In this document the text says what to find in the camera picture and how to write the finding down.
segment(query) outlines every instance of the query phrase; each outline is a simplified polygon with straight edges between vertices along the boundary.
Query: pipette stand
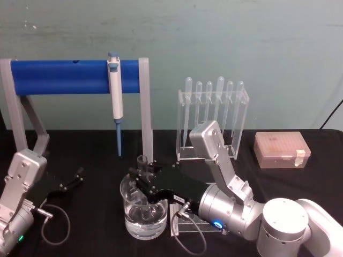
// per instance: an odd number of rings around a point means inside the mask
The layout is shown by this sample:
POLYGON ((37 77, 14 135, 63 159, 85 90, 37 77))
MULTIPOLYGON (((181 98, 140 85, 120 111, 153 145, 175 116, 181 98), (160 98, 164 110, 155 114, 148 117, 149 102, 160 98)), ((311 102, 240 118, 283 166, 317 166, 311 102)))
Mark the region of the pipette stand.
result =
MULTIPOLYGON (((122 93, 140 94, 143 154, 147 156, 149 162, 153 162, 148 58, 121 60, 120 66, 122 93)), ((27 112, 38 135, 33 151, 43 154, 49 142, 49 134, 34 110, 30 95, 110 93, 107 60, 0 59, 0 72, 17 151, 27 148, 21 106, 27 112)))

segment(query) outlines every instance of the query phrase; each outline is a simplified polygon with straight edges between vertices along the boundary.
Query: pipette tip box lid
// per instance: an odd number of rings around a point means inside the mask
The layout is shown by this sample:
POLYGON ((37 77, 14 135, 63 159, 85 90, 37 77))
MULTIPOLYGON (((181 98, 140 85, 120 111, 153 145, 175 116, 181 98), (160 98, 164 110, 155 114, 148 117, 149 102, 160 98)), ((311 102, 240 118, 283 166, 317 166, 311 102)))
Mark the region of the pipette tip box lid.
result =
POLYGON ((304 168, 311 150, 300 132, 257 132, 253 146, 260 168, 304 168))

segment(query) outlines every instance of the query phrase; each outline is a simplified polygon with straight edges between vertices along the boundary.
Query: black table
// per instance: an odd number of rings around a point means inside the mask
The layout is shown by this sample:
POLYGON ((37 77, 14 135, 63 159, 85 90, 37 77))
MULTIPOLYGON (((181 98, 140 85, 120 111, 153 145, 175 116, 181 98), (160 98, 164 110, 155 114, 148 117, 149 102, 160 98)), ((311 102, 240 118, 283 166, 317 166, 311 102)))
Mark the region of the black table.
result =
MULTIPOLYGON (((249 181, 255 200, 285 197, 307 198, 326 209, 343 224, 343 133, 335 130, 301 130, 312 156, 304 169, 260 169, 253 153, 256 131, 244 131, 238 159, 233 163, 236 173, 249 181)), ((116 155, 115 131, 50 131, 47 170, 68 179, 79 167, 84 168, 84 183, 63 198, 52 199, 66 210, 71 220, 69 240, 62 246, 47 245, 40 236, 43 218, 35 223, 11 256, 189 256, 170 237, 169 224, 164 233, 151 241, 132 238, 126 231, 119 184, 128 168, 141 154, 140 131, 123 132, 123 158, 116 155)), ((29 145, 34 134, 28 132, 29 145)), ((154 131, 155 159, 175 162, 175 131, 154 131)), ((8 171, 15 153, 10 131, 0 134, 0 178, 8 171)), ((190 176, 209 180, 204 169, 186 171, 190 176)), ((65 235, 62 215, 56 213, 46 229, 51 240, 65 235)), ((256 243, 233 235, 206 233, 207 252, 204 256, 258 256, 256 243)), ((180 239, 194 251, 201 249, 199 235, 183 234, 180 239)), ((299 256, 311 256, 302 248, 299 256)))

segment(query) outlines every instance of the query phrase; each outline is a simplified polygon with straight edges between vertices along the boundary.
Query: green wall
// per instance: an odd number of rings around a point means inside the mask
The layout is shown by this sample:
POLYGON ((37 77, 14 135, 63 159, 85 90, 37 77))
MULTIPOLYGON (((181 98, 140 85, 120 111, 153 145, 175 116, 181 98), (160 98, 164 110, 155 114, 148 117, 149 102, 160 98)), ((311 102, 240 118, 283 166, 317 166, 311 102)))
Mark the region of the green wall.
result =
MULTIPOLYGON (((316 128, 343 98, 342 10, 341 0, 5 0, 0 58, 149 57, 154 129, 176 128, 186 77, 220 75, 245 83, 245 128, 316 128)), ((48 129, 114 128, 109 95, 33 99, 48 129)), ((140 128, 138 100, 124 96, 124 129, 140 128)), ((0 108, 10 127, 2 87, 0 108)), ((339 112, 328 127, 343 130, 339 112)))

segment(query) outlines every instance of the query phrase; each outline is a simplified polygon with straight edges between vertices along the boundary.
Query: pipette tip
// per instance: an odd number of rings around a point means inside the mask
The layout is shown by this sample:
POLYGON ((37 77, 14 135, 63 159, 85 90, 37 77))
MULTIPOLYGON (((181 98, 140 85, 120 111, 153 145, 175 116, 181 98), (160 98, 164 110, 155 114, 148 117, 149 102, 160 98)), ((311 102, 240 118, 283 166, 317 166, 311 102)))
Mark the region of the pipette tip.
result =
POLYGON ((116 132, 117 132, 117 148, 118 148, 118 156, 122 156, 122 138, 121 138, 121 130, 120 130, 120 123, 122 122, 121 119, 114 119, 116 123, 116 132))

